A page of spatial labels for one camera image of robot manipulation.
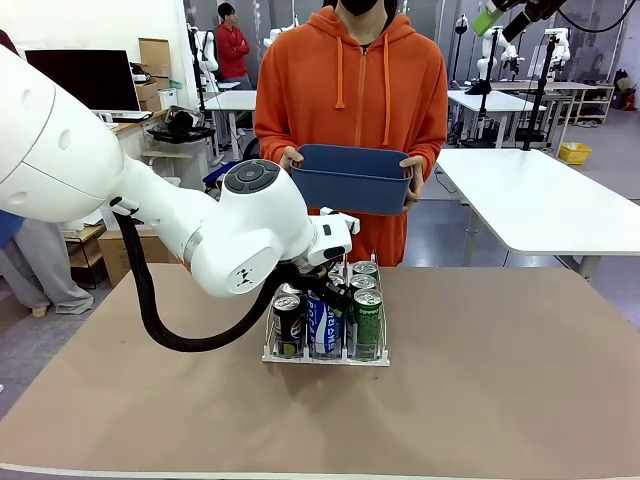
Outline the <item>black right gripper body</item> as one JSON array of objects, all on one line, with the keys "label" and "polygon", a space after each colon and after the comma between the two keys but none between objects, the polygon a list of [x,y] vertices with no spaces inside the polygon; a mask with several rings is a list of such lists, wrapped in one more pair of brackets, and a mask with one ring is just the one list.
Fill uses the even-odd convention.
[{"label": "black right gripper body", "polygon": [[549,18],[564,3],[565,0],[492,0],[487,2],[487,11],[490,14],[506,13],[518,5],[523,5],[529,18]]}]

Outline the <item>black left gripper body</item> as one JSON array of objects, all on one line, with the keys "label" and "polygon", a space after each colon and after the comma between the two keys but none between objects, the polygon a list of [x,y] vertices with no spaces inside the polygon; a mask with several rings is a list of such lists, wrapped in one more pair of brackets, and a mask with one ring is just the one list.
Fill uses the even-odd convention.
[{"label": "black left gripper body", "polygon": [[298,290],[319,291],[327,285],[333,267],[333,260],[317,266],[298,266],[293,261],[280,262],[277,265],[277,282],[280,285],[290,284]]}]

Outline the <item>person's right hand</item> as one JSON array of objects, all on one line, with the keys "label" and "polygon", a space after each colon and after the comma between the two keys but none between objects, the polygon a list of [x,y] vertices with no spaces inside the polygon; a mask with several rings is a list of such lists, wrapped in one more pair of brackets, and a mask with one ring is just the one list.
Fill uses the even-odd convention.
[{"label": "person's right hand", "polygon": [[303,162],[304,157],[302,154],[300,154],[294,147],[286,146],[280,158],[279,166],[290,174],[293,167],[299,167]]}]

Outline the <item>person's left hand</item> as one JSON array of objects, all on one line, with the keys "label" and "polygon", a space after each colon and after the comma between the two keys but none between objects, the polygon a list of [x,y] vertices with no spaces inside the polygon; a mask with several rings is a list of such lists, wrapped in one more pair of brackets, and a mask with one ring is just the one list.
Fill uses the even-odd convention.
[{"label": "person's left hand", "polygon": [[412,174],[404,204],[405,210],[409,210],[421,198],[421,193],[425,185],[424,164],[425,159],[419,155],[407,157],[399,163],[403,169],[411,171]]}]

